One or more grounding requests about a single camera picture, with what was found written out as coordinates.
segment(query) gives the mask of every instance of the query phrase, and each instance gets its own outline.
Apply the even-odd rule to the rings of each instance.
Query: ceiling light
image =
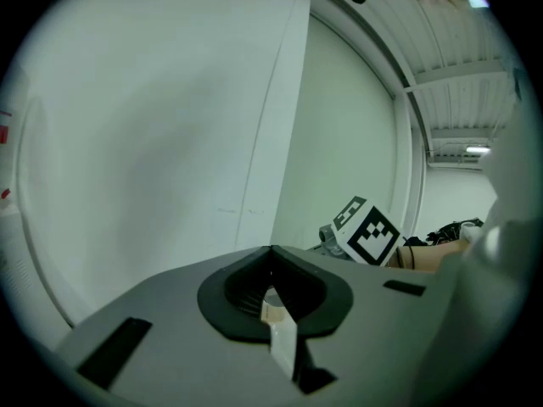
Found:
[[[490,148],[488,146],[468,146],[466,152],[468,153],[488,153]]]
[[[472,8],[489,8],[490,5],[486,0],[468,0]]]

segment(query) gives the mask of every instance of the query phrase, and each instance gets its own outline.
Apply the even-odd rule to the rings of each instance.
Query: black slot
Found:
[[[94,350],[77,372],[107,389],[151,326],[150,322],[128,318]]]
[[[270,327],[260,320],[260,312],[270,285],[303,338],[333,333],[353,304],[346,281],[273,246],[262,247],[211,274],[199,287],[198,306],[204,318],[228,339],[269,343]]]
[[[329,370],[317,368],[305,340],[298,338],[292,380],[303,393],[309,394],[335,382],[337,377]]]
[[[418,297],[422,296],[426,287],[421,287],[420,285],[413,285],[412,283],[405,283],[400,281],[386,281],[383,285],[385,288],[394,289],[395,291],[400,291],[401,293],[406,293],[410,295],[416,295]]]

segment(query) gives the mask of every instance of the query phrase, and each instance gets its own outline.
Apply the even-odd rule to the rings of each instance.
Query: ceiling beam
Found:
[[[500,77],[507,77],[507,71],[504,70],[499,59],[457,64],[415,75],[416,84],[406,87],[406,92],[426,89],[451,81],[483,80]]]
[[[469,170],[481,170],[481,165],[479,164],[479,159],[470,159],[466,161],[461,157],[446,157],[446,158],[436,158],[433,161],[428,161],[428,166],[435,169],[469,169]]]
[[[431,130],[432,140],[455,140],[458,142],[488,142],[492,128],[453,128],[451,130]]]

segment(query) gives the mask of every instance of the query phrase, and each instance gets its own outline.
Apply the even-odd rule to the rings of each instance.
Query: ceiling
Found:
[[[367,0],[361,14],[401,53],[428,136],[428,162],[468,166],[466,147],[490,144],[515,104],[499,26],[486,9],[446,0]]]

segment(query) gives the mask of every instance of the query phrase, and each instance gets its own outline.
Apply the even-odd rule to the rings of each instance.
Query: red label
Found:
[[[8,142],[8,130],[9,127],[5,125],[0,125],[0,143]]]

